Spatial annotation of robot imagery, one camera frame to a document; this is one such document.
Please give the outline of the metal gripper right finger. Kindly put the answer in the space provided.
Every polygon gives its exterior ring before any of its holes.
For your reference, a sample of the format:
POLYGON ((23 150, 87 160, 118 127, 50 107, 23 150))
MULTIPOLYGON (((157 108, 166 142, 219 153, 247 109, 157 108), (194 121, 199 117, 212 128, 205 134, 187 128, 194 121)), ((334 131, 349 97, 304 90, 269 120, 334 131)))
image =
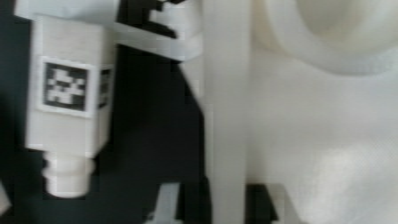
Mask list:
POLYGON ((301 219, 281 184, 253 183, 247 185, 245 224, 308 224, 301 219))

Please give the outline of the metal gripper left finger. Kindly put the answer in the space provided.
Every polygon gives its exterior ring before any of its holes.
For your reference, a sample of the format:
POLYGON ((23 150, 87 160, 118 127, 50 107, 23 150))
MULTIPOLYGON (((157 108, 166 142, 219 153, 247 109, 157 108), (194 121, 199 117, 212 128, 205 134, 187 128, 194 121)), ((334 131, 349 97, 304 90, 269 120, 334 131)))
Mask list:
POLYGON ((160 185, 153 212, 144 224, 210 224, 210 191, 201 183, 160 185))

